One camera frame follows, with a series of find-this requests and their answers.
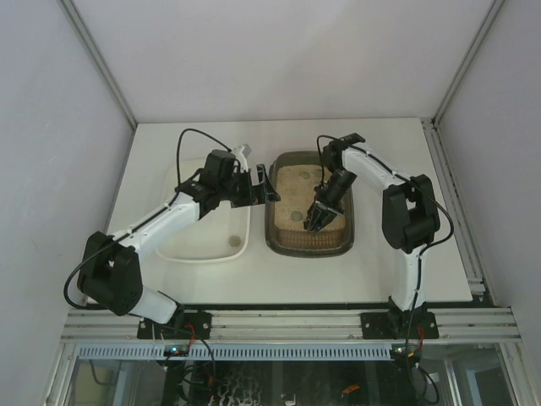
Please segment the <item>brown translucent litter box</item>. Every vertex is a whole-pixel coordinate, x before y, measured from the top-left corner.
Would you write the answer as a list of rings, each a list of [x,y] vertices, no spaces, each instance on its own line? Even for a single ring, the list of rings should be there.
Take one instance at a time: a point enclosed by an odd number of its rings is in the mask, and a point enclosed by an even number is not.
[[[277,172],[280,167],[292,165],[320,165],[315,151],[293,151],[281,154],[270,167],[269,179],[276,189]],[[328,179],[331,173],[322,170],[321,177]],[[275,203],[265,207],[265,240],[271,250],[280,255],[294,257],[330,257],[348,252],[354,242],[354,210],[352,192],[342,200],[342,211],[331,224],[319,232],[293,232],[278,229],[275,224]]]

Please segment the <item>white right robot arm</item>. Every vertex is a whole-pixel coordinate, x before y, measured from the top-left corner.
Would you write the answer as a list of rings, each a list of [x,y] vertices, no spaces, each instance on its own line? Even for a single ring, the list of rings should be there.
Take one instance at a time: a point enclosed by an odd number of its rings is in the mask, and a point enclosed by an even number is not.
[[[377,157],[357,133],[341,138],[327,135],[318,146],[321,171],[329,172],[315,187],[304,229],[317,233],[343,213],[342,199],[362,178],[381,196],[381,229],[394,250],[396,282],[389,298],[388,323],[394,334],[424,318],[424,254],[440,230],[440,206],[430,178],[408,175]]]

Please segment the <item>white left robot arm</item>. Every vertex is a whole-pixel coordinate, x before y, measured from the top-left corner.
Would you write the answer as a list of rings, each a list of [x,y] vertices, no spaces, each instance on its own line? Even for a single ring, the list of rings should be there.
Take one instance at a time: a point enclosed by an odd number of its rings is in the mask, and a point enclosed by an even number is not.
[[[87,239],[77,271],[77,288],[93,299],[93,309],[109,310],[117,316],[135,315],[162,325],[175,319],[181,305],[144,285],[143,259],[223,201],[241,208],[280,199],[265,166],[257,165],[259,182],[253,184],[240,156],[233,151],[213,150],[202,168],[180,182],[172,197],[139,223],[112,235],[95,232]]]

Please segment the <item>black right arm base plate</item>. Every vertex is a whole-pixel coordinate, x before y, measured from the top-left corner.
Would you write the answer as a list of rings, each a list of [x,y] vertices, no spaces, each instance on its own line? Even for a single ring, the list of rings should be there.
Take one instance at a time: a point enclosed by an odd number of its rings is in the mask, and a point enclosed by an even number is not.
[[[360,316],[364,339],[437,339],[435,314],[426,310],[364,312]]]

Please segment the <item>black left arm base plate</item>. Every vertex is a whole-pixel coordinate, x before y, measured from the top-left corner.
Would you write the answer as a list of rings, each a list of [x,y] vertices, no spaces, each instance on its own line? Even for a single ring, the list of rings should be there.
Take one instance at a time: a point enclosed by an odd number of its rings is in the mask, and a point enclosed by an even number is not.
[[[160,324],[144,318],[139,322],[137,338],[144,340],[188,340],[210,337],[212,314],[202,310],[179,310],[173,318]]]

